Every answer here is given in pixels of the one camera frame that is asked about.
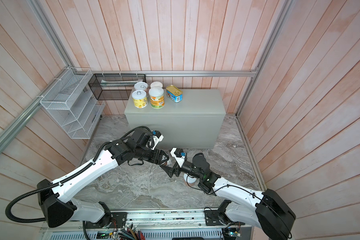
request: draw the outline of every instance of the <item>grey cabinet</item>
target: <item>grey cabinet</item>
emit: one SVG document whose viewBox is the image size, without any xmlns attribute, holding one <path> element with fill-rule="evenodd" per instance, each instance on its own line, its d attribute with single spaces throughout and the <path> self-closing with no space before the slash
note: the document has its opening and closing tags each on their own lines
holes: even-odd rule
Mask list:
<svg viewBox="0 0 360 240">
<path fill-rule="evenodd" d="M 223 100 L 217 89 L 182 89 L 183 100 L 175 103 L 166 95 L 164 107 L 148 104 L 136 108 L 130 97 L 125 116 L 129 127 L 147 126 L 160 131 L 163 150 L 173 147 L 213 148 L 225 116 Z"/>
</svg>

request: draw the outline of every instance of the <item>canned food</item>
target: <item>canned food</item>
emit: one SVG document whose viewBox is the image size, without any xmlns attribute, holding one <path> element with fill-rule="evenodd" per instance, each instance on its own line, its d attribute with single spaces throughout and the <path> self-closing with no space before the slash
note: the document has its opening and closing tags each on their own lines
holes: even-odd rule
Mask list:
<svg viewBox="0 0 360 240">
<path fill-rule="evenodd" d="M 143 90 L 148 93 L 148 84 L 144 82 L 138 82 L 134 85 L 135 90 Z"/>
<path fill-rule="evenodd" d="M 159 88 L 163 88 L 163 84 L 161 82 L 153 82 L 150 85 L 151 88 L 153 87 L 159 87 Z"/>
<path fill-rule="evenodd" d="M 183 92 L 175 86 L 169 85 L 165 89 L 167 89 L 167 97 L 172 99 L 175 103 L 178 103 L 183 99 Z"/>
<path fill-rule="evenodd" d="M 153 108 L 162 108 L 164 106 L 164 90 L 159 87 L 149 89 L 151 106 Z"/>
<path fill-rule="evenodd" d="M 136 108 L 145 108 L 148 104 L 147 93 L 143 90 L 136 90 L 132 93 L 133 103 Z"/>
</svg>

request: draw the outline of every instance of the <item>white wire mesh rack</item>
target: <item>white wire mesh rack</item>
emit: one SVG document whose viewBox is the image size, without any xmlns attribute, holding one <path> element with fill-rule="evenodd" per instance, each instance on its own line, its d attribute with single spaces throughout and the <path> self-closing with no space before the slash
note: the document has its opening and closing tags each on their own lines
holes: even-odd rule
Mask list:
<svg viewBox="0 0 360 240">
<path fill-rule="evenodd" d="M 105 107 L 105 102 L 96 104 L 92 91 L 83 91 L 91 77 L 91 70 L 77 75 L 70 68 L 40 101 L 71 138 L 91 138 Z"/>
<path fill-rule="evenodd" d="M 91 70 L 85 75 L 75 75 L 72 68 L 54 84 L 40 103 L 46 109 L 69 110 L 92 77 Z"/>
</svg>

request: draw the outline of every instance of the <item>rectangular tin can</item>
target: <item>rectangular tin can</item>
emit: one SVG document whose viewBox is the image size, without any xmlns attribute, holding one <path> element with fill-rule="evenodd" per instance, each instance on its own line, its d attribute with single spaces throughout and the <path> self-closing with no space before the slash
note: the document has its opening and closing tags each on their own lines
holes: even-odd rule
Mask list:
<svg viewBox="0 0 360 240">
<path fill-rule="evenodd" d="M 175 86 L 169 85 L 165 89 L 167 90 L 167 97 L 172 99 L 175 103 L 178 103 L 183 99 L 183 92 Z"/>
</svg>

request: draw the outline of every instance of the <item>black motor housing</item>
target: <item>black motor housing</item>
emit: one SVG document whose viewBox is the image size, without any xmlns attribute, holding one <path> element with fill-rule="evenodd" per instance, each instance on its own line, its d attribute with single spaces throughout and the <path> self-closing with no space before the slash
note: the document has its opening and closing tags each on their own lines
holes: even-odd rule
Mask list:
<svg viewBox="0 0 360 240">
<path fill-rule="evenodd" d="M 262 201 L 256 204 L 255 211 L 261 228 L 272 240 L 287 240 L 290 237 L 296 215 L 274 190 L 267 189 L 263 196 Z"/>
<path fill-rule="evenodd" d="M 51 184 L 47 179 L 37 184 L 37 188 L 48 187 Z M 58 227 L 67 222 L 77 209 L 70 202 L 63 203 L 51 189 L 38 193 L 39 205 L 49 227 Z"/>
</svg>

